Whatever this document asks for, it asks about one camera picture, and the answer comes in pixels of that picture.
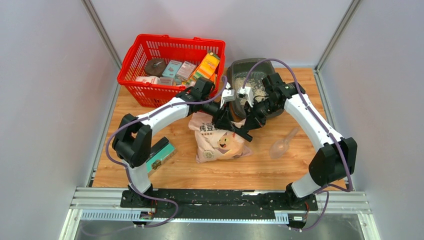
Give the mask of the black bag clip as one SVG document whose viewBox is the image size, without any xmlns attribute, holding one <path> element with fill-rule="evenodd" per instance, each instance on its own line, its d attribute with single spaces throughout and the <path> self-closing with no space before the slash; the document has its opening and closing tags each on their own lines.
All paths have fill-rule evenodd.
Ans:
<svg viewBox="0 0 424 240">
<path fill-rule="evenodd" d="M 253 137 L 249 134 L 249 131 L 246 129 L 233 127 L 230 131 L 233 133 L 236 133 L 237 135 L 239 135 L 240 137 L 242 137 L 248 142 L 251 142 L 253 140 Z"/>
</svg>

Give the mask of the pink cat litter bag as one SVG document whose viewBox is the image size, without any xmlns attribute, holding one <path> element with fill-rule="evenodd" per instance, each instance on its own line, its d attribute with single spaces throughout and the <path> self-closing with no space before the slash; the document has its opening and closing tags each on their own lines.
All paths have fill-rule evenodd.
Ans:
<svg viewBox="0 0 424 240">
<path fill-rule="evenodd" d="M 194 113 L 188 128 L 194 131 L 197 163 L 231 160 L 253 154 L 253 151 L 246 146 L 244 138 L 232 131 L 214 127 L 211 115 L 203 112 Z"/>
</svg>

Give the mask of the clear plastic scoop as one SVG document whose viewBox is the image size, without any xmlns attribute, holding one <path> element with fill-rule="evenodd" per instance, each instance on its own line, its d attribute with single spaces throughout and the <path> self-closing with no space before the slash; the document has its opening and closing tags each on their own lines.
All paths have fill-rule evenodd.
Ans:
<svg viewBox="0 0 424 240">
<path fill-rule="evenodd" d="M 281 158 L 290 148 L 290 142 L 299 132 L 299 128 L 293 128 L 284 138 L 276 141 L 269 149 L 271 159 Z"/>
</svg>

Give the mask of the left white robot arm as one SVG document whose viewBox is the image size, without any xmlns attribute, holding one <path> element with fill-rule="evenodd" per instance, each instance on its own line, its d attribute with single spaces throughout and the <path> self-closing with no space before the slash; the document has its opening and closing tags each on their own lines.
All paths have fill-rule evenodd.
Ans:
<svg viewBox="0 0 424 240">
<path fill-rule="evenodd" d="M 210 97 L 215 84 L 208 79 L 197 80 L 179 92 L 166 104 L 138 116 L 125 115 L 120 127 L 106 142 L 106 156 L 115 164 L 123 166 L 129 181 L 129 187 L 135 192 L 133 200 L 140 207 L 148 207 L 153 201 L 152 187 L 147 170 L 147 161 L 151 157 L 152 138 L 159 131 L 172 123 L 184 119 L 200 110 L 212 112 L 218 116 L 227 102 L 235 99 L 235 91 L 222 77 L 224 86 Z M 120 161 L 113 159 L 109 152 L 112 147 Z"/>
</svg>

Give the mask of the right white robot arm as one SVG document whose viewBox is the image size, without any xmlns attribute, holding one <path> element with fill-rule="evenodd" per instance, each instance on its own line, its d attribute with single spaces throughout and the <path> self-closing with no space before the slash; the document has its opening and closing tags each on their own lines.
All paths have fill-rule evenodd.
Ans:
<svg viewBox="0 0 424 240">
<path fill-rule="evenodd" d="M 243 86 L 237 91 L 247 99 L 245 127 L 262 127 L 270 114 L 283 109 L 298 122 L 316 151 L 308 172 L 287 186 L 285 203 L 296 210 L 305 203 L 306 196 L 334 181 L 351 178 L 358 145 L 352 137 L 343 137 L 326 122 L 297 82 L 285 83 L 279 74 L 273 73 L 266 76 L 262 84 L 267 97 L 261 101 L 254 99 L 250 87 Z"/>
</svg>

